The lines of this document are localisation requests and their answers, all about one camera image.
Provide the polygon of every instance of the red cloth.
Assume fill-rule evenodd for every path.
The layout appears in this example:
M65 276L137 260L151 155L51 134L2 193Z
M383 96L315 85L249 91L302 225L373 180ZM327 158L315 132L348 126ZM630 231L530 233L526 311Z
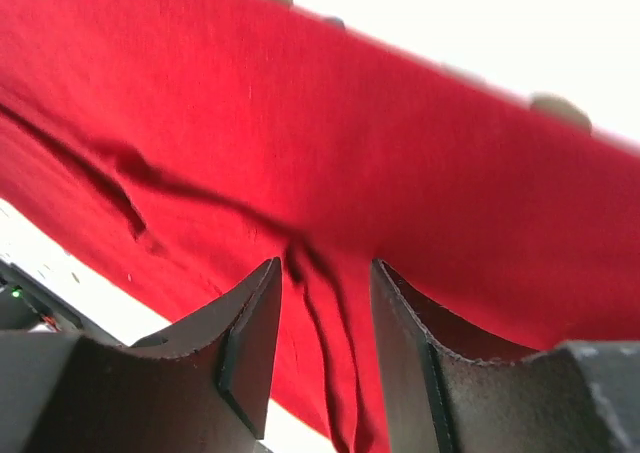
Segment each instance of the red cloth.
M640 337L629 152L267 0L0 0L0 40L0 195L170 320L286 251L273 393L340 452L388 451L373 257L530 347Z

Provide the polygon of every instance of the white background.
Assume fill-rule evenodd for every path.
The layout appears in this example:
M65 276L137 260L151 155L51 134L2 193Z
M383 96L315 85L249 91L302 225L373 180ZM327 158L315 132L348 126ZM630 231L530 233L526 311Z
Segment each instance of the white background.
M560 94L608 134L640 143L638 0L294 1L338 16L350 29L473 72L523 100L533 92ZM2 200L0 256L126 343L167 324L67 256ZM275 403L265 443L275 453L333 451Z

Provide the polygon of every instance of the red fabric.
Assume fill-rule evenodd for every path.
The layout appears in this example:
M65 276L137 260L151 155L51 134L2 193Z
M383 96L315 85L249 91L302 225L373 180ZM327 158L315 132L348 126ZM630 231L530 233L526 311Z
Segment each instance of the red fabric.
M286 252L274 396L340 452L388 451L373 257L530 347L640 338L628 152L267 0L0 0L0 39L0 194L170 320Z

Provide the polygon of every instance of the red towel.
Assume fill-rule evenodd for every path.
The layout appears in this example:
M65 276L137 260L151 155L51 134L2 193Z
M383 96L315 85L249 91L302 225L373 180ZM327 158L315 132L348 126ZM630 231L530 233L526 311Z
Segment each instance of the red towel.
M273 394L340 453L388 451L374 257L523 345L640 338L636 156L275 2L0 0L0 155L170 320L284 256Z

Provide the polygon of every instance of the white surface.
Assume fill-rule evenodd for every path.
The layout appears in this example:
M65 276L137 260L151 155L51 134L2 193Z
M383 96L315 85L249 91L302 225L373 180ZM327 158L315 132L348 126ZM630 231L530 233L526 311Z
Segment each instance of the white surface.
M419 56L474 72L523 98L533 92L560 94L585 110L599 127L640 143L640 113L635 105L640 84L638 0L294 2L338 16L350 29ZM20 265L125 343L167 324L67 256L2 200L0 256ZM275 453L333 452L326 438L273 402L265 443Z

